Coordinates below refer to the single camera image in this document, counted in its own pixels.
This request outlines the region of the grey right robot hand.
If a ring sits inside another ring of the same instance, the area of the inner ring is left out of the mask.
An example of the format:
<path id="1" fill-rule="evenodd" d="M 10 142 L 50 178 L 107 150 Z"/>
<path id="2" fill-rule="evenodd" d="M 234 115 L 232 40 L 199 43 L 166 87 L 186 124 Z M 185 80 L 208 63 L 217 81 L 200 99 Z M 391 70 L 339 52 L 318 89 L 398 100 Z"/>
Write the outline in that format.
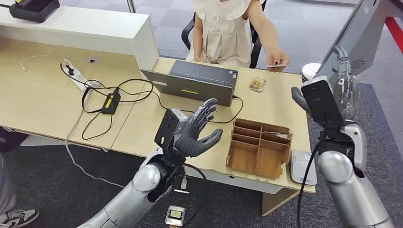
<path id="1" fill-rule="evenodd" d="M 329 75 L 317 73 L 301 88 L 292 87 L 291 96 L 316 123 L 341 128 L 356 116 L 356 79 L 347 51 L 336 45 L 332 52 L 336 54 L 336 66 Z"/>

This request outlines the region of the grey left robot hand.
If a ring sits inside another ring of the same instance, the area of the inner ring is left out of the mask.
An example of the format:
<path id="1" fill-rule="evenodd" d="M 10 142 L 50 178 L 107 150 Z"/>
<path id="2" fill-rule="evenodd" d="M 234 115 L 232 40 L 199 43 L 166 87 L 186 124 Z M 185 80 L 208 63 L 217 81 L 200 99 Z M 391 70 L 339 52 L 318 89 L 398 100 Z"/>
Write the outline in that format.
<path id="1" fill-rule="evenodd" d="M 190 115 L 181 135 L 174 142 L 174 148 L 184 157 L 197 157 L 220 141 L 223 133 L 220 128 L 199 139 L 200 132 L 209 121 L 214 119 L 211 113 L 216 111 L 215 105 L 217 102 L 216 98 L 210 98 L 199 106 L 194 114 Z"/>

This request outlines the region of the person's left hand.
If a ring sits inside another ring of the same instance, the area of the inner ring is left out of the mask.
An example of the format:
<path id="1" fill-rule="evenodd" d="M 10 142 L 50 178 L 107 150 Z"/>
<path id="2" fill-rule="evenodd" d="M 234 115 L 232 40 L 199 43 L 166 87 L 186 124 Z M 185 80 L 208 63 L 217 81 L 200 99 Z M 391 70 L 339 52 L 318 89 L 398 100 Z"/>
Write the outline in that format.
<path id="1" fill-rule="evenodd" d="M 267 65 L 271 72 L 282 72 L 289 64 L 289 58 L 279 48 L 272 47 L 267 51 Z"/>

